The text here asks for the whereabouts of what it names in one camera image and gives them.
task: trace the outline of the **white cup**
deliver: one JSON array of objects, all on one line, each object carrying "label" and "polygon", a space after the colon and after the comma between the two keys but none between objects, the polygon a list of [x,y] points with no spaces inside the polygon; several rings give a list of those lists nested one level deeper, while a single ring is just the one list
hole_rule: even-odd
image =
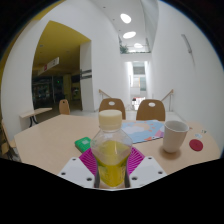
[{"label": "white cup", "polygon": [[164,124],[163,149],[168,153],[179,150],[189,131],[189,127],[181,121],[167,121]]}]

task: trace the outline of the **plastic bottle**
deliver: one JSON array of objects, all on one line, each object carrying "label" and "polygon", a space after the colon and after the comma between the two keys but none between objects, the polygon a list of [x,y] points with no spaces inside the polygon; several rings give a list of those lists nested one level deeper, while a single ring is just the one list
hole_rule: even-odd
[{"label": "plastic bottle", "polygon": [[119,110],[99,112],[100,131],[90,142],[98,163],[100,180],[106,188],[119,188],[125,177],[127,158],[132,140],[121,129],[122,113]]}]

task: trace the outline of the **ceiling light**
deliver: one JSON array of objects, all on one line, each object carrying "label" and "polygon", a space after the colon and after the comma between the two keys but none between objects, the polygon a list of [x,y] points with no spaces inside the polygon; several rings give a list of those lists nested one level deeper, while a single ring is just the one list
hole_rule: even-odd
[{"label": "ceiling light", "polygon": [[128,33],[125,33],[124,35],[123,35],[123,38],[124,39],[129,39],[129,38],[132,38],[132,37],[134,37],[136,35],[136,32],[128,32]]},{"label": "ceiling light", "polygon": [[142,48],[143,46],[142,46],[141,44],[136,43],[136,44],[134,45],[134,47],[135,47],[135,48]]},{"label": "ceiling light", "polygon": [[130,23],[131,22],[131,17],[126,15],[126,14],[121,14],[121,19],[124,23]]}]

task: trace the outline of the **bottle cap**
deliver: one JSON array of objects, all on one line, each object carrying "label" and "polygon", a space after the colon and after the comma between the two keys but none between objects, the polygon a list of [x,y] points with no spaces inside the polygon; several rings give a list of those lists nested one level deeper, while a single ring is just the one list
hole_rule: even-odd
[{"label": "bottle cap", "polygon": [[99,112],[100,128],[105,131],[112,131],[121,128],[122,113],[119,110],[103,110]]}]

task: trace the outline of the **red object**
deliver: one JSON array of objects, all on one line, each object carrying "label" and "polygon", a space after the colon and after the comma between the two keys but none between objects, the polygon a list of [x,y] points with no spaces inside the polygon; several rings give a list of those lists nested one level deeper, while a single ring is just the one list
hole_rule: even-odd
[{"label": "red object", "polygon": [[203,149],[202,142],[197,139],[192,139],[189,145],[194,151],[201,151]]}]

